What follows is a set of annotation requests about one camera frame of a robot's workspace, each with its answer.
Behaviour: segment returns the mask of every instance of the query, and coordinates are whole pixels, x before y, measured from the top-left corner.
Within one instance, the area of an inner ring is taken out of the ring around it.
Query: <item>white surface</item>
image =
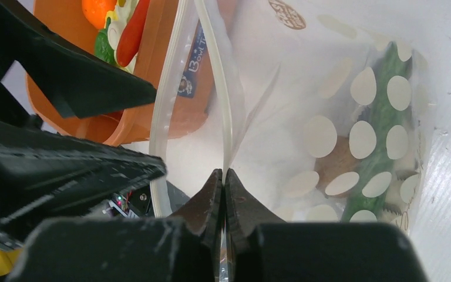
[[[20,2],[31,8],[33,0]],[[341,0],[328,2],[344,5]],[[391,2],[376,0],[373,3],[385,5]],[[431,79],[438,84],[437,130],[424,188],[418,201],[418,215],[410,236],[431,281],[451,281],[451,1],[397,0],[393,3],[397,6],[403,4],[422,7],[423,13],[415,16],[423,19],[425,27],[432,30],[424,36],[431,45]],[[426,16],[431,14],[436,19]],[[5,79],[5,85],[28,107],[21,67],[15,66],[12,69]]]

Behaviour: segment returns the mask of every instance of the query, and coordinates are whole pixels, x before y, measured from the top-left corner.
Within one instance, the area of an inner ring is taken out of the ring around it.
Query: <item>ziplock bag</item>
[[[229,22],[220,4],[180,1],[150,139],[169,181],[192,196],[212,169],[232,167],[286,221],[408,231],[434,122],[420,23],[386,5],[319,0],[238,0]],[[167,143],[168,101],[198,17],[217,95],[199,131]]]

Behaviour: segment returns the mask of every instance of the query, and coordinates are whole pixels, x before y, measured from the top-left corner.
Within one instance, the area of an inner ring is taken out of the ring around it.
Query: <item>orange plastic container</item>
[[[178,1],[152,0],[134,75],[158,86],[167,47],[170,41]],[[49,29],[83,50],[93,53],[97,30],[82,13],[82,0],[35,0],[33,14]],[[207,119],[206,107],[213,88],[210,62],[202,63],[198,73],[199,89],[193,98],[178,97],[177,112],[172,116],[170,137],[182,137],[197,130]],[[62,118],[29,75],[26,87],[33,110],[63,135],[89,139],[118,146],[149,139],[154,104],[126,109],[123,113],[78,119]]]

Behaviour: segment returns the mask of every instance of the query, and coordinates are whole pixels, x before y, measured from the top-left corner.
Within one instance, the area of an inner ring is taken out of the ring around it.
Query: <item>red chili pepper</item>
[[[122,32],[117,46],[117,61],[122,67],[126,67],[136,56],[143,37],[144,23],[150,0],[139,0],[134,14],[129,19],[127,26]]]

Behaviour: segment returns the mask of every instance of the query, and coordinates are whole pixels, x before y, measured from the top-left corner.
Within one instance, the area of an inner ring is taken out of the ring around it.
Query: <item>plastic bag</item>
[[[181,2],[200,16],[218,99],[210,131],[186,136],[208,153],[176,140],[190,154],[180,184],[194,185],[177,187],[192,196],[221,162],[287,221],[408,230],[435,100],[421,25],[369,1],[242,0],[227,30],[217,0]],[[206,173],[184,175],[203,162]]]

